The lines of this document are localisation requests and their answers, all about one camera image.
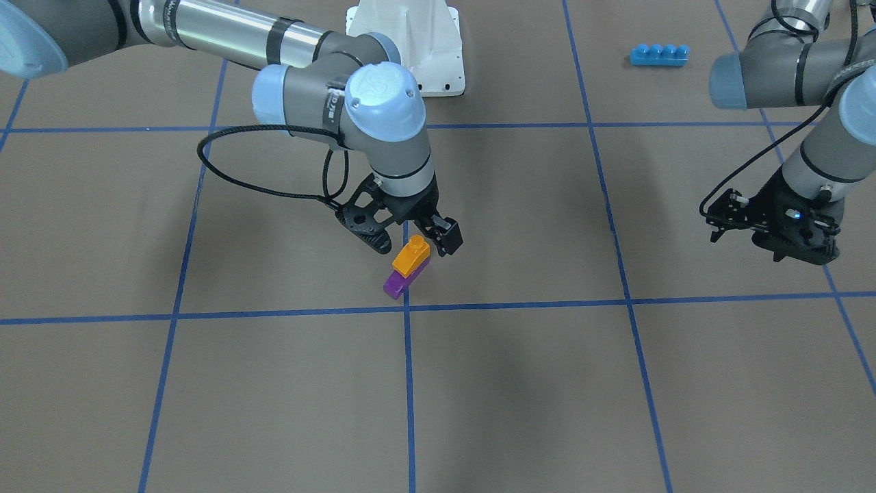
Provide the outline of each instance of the blue tape line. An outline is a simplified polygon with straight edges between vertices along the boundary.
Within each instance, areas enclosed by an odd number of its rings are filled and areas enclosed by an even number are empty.
[[[12,113],[10,113],[9,119],[6,120],[6,127],[3,135],[0,136],[0,152],[2,152],[3,148],[6,146],[6,139],[9,138],[12,123],[15,122],[15,117],[18,116],[18,110],[21,108],[21,102],[25,99],[25,92],[27,92],[27,86],[30,83],[31,81],[29,79],[25,79],[25,81],[21,83],[21,89],[18,90],[18,97],[15,100],[15,104],[12,106]]]
[[[773,126],[798,126],[802,122],[773,122]],[[614,128],[614,127],[646,127],[646,126],[762,126],[763,122],[607,122],[594,123],[596,128]]]
[[[459,130],[480,128],[584,128],[586,123],[493,123],[493,124],[431,124],[429,130]]]
[[[870,390],[872,390],[873,395],[876,397],[876,379],[873,378],[872,368],[870,367],[870,363],[867,361],[866,354],[864,354],[864,348],[861,347],[861,343],[858,340],[858,335],[855,333],[855,328],[851,324],[849,314],[845,310],[843,298],[839,295],[839,292],[837,291],[837,285],[833,282],[833,275],[830,274],[830,269],[827,266],[824,266],[824,276],[827,277],[827,283],[830,285],[830,290],[833,291],[836,295],[837,308],[839,309],[839,314],[843,317],[845,330],[848,331],[849,337],[851,338],[851,343],[853,346],[855,346],[855,352],[858,353],[858,359],[861,362],[861,366],[864,368],[864,374],[867,377],[867,381],[870,383]]]
[[[219,102],[222,99],[222,89],[225,82],[225,70],[228,67],[228,61],[222,61],[222,67],[219,70],[219,81],[216,84],[215,100],[213,102],[213,114],[210,117],[210,128],[215,127],[216,119],[219,114]],[[204,154],[209,157],[209,148],[204,149]],[[182,265],[180,267],[180,280],[177,285],[176,298],[173,301],[173,316],[170,328],[167,330],[167,343],[165,345],[164,360],[161,363],[161,374],[159,377],[158,390],[155,393],[155,406],[152,409],[152,422],[149,425],[149,438],[146,441],[146,450],[143,458],[143,470],[140,473],[140,484],[138,493],[145,493],[146,482],[149,479],[149,467],[152,465],[152,450],[155,446],[155,436],[158,434],[159,418],[161,416],[161,403],[164,400],[165,383],[167,381],[167,370],[170,367],[170,359],[173,354],[173,340],[176,335],[177,317],[180,314],[180,306],[182,305],[182,294],[186,285],[186,275],[188,271],[188,261],[192,253],[192,243],[194,242],[194,229],[198,220],[198,203],[201,201],[201,191],[204,184],[204,172],[206,167],[201,164],[201,172],[198,176],[198,186],[194,193],[194,203],[192,205],[192,216],[188,223],[188,235],[186,237],[186,248],[182,255]]]
[[[627,314],[630,318],[630,327],[632,328],[632,338],[635,341],[636,355],[639,358],[639,371],[642,374],[642,384],[645,388],[645,397],[648,403],[648,412],[651,415],[651,426],[653,428],[654,442],[657,446],[657,453],[660,456],[661,469],[663,472],[663,482],[666,485],[667,493],[672,493],[672,479],[669,475],[669,465],[666,459],[666,452],[663,447],[663,438],[660,430],[660,421],[657,419],[657,410],[654,406],[653,394],[651,391],[651,380],[648,377],[647,365],[645,363],[645,353],[642,350],[641,339],[639,337],[639,327],[636,322],[636,314],[633,309],[632,299],[630,297],[630,286],[626,278],[626,270],[624,268],[624,257],[620,250],[620,241],[618,240],[618,232],[615,227],[614,216],[611,212],[611,200],[609,198],[608,186],[605,182],[605,175],[602,168],[602,158],[599,154],[599,145],[597,142],[596,131],[593,127],[593,118],[590,115],[590,104],[587,99],[587,88],[584,84],[583,71],[581,70],[581,62],[578,57],[578,50],[575,42],[575,34],[572,30],[571,16],[569,15],[569,4],[567,0],[562,0],[563,14],[566,17],[566,29],[569,32],[569,44],[572,48],[572,58],[575,61],[575,70],[578,76],[578,85],[581,89],[581,99],[584,105],[584,115],[587,118],[588,132],[590,133],[590,143],[593,147],[593,157],[596,160],[597,173],[599,175],[599,187],[602,189],[605,197],[605,214],[608,217],[609,227],[611,228],[611,236],[614,239],[615,254],[618,257],[618,271],[620,273],[620,281],[624,286],[624,299],[626,304]]]
[[[39,318],[0,318],[0,325],[46,325],[46,324],[103,324],[107,322],[148,322],[170,321],[168,314],[152,315],[102,315],[97,317],[39,317]]]
[[[736,44],[736,37],[733,36],[733,30],[730,28],[730,23],[727,22],[727,16],[724,15],[724,8],[721,7],[720,0],[715,0],[715,8],[718,15],[721,16],[721,22],[724,23],[724,29],[727,31],[727,36],[730,37],[730,44],[733,45],[733,51],[739,53],[739,45]]]
[[[409,240],[408,222],[402,226],[402,241],[407,245]],[[407,395],[407,490],[415,493],[417,490],[417,458],[415,453],[415,437],[413,416],[413,349],[411,346],[411,290],[406,289],[404,305],[405,317],[405,382]]]
[[[625,300],[592,301],[532,301],[515,303],[467,303],[467,304],[422,304],[411,306],[411,311],[470,311],[470,310],[517,310],[521,308],[568,308],[587,306],[623,306]]]
[[[638,298],[632,304],[740,303],[795,299],[833,298],[833,293],[782,293],[776,295],[729,295],[724,297]]]
[[[361,308],[313,308],[302,310],[267,311],[217,311],[204,313],[181,313],[180,320],[213,320],[219,318],[275,318],[275,317],[313,317],[320,315],[361,315],[368,313],[399,313],[401,306],[374,306]]]
[[[152,465],[152,450],[155,448],[155,435],[159,429],[159,416],[161,415],[161,403],[164,401],[164,389],[167,382],[167,369],[170,367],[170,355],[173,351],[173,338],[176,336],[176,320],[171,320],[167,330],[167,342],[165,343],[164,358],[161,360],[161,373],[159,374],[159,387],[155,392],[155,404],[152,407],[152,421],[149,423],[149,437],[146,439],[146,451],[143,455],[143,469],[140,472],[138,493],[146,492],[146,480],[149,479],[149,467]]]
[[[668,297],[668,298],[632,298],[632,304],[696,304],[696,303],[750,303],[761,301],[781,301],[798,299],[824,298],[871,298],[876,297],[876,291],[838,291],[834,293],[783,293],[775,295],[729,295],[722,297]],[[625,299],[613,300],[580,300],[580,301],[533,301],[512,303],[481,303],[481,304],[422,304],[410,306],[411,312],[419,311],[478,311],[478,310],[519,310],[551,309],[568,307],[596,306],[626,306]],[[280,318],[280,317],[316,317],[322,315],[361,315],[372,313],[401,313],[404,306],[365,306],[350,308],[312,308],[299,310],[267,310],[267,311],[208,311],[180,313],[173,315],[104,315],[96,317],[41,317],[41,318],[0,318],[0,325],[45,325],[45,324],[87,324],[105,322],[138,322],[138,321],[170,321],[170,320],[215,320],[223,318]]]

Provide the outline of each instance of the gray robot arm segment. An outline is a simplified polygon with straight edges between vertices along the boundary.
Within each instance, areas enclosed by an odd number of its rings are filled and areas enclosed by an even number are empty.
[[[728,189],[704,215],[715,228],[713,242],[730,229],[752,229],[754,244],[773,251],[774,260],[791,256],[823,265],[839,256],[835,238],[844,198],[876,169],[876,35],[871,30],[862,38],[816,42],[826,26],[830,2],[785,2],[785,13],[793,10],[791,4],[812,14],[797,17],[809,19],[802,23],[805,29],[799,23],[780,23],[769,9],[771,18],[755,26],[741,54],[716,61],[710,79],[712,100],[720,108],[739,109],[820,105],[804,124],[828,106],[832,110],[758,194],[743,198]],[[852,21],[855,26],[857,16]]]
[[[181,46],[262,69],[253,88],[260,121],[368,157],[373,174],[336,207],[351,232],[380,253],[390,248],[384,228],[408,219],[439,255],[463,242],[458,224],[437,210],[417,83],[382,34],[353,38],[218,0],[0,0],[0,43],[13,53],[0,58],[0,69],[25,78],[142,44]],[[363,193],[372,198],[365,208],[355,204]],[[383,209],[391,220],[378,223],[374,213]]]

